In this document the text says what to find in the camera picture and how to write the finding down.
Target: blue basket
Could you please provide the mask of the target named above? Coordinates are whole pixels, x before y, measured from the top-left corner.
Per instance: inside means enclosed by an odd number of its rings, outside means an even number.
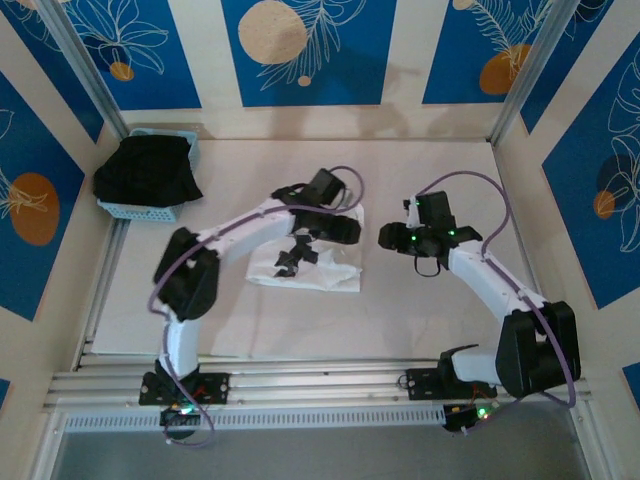
[[[155,128],[136,128],[129,133],[130,137],[140,135],[173,135],[184,137],[191,145],[189,149],[189,164],[191,170],[194,171],[200,159],[200,147],[198,147],[198,134],[195,132],[175,131],[175,130],[159,130]],[[104,208],[115,218],[125,218],[129,220],[147,220],[150,222],[168,222],[175,223],[182,212],[182,205],[173,207],[157,208],[145,207],[141,205],[124,205],[120,203],[108,203],[98,200],[98,205]]]

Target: white tissue paper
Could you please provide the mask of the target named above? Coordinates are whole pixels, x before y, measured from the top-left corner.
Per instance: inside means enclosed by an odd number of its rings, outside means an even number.
[[[295,246],[293,237],[281,238],[256,248],[249,259],[247,280],[258,285],[272,287],[304,288],[325,292],[359,292],[360,273],[362,272],[362,242],[364,237],[364,208],[358,204],[352,210],[343,213],[355,218],[362,227],[360,241],[355,245],[316,240],[310,244],[318,252],[315,265],[303,260],[298,264],[295,277],[276,277],[281,269],[276,267],[281,251],[288,252]]]

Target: black cloth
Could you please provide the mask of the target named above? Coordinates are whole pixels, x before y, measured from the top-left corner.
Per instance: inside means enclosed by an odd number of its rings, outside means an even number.
[[[93,176],[93,193],[103,202],[170,207],[202,198],[189,165],[184,137],[127,137]]]

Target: gray floor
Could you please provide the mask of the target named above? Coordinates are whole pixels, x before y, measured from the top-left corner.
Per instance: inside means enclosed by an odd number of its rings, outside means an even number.
[[[198,451],[155,433],[76,433],[57,480],[583,479],[565,410],[521,404],[470,434],[441,427],[220,431]]]

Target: white table surface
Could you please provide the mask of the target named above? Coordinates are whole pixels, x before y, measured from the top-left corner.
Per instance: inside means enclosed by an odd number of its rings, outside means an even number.
[[[404,221],[402,200],[441,175],[471,169],[498,178],[484,142],[203,141],[196,181],[204,199],[187,205],[178,224],[132,222],[92,351],[154,354],[163,320],[146,311],[151,278],[173,231],[213,227],[257,206],[273,190],[311,180],[319,168],[350,165],[366,181],[360,293],[257,286],[245,280],[248,257],[220,277],[218,301],[203,317],[199,353],[244,358],[428,358],[469,343],[497,344],[498,323],[450,272],[421,278],[413,259],[380,248],[385,223]],[[340,175],[349,187],[355,179]],[[480,179],[441,184],[459,226],[488,236],[504,214],[501,198]],[[511,225],[492,252],[525,283]],[[425,271],[435,266],[422,260]]]

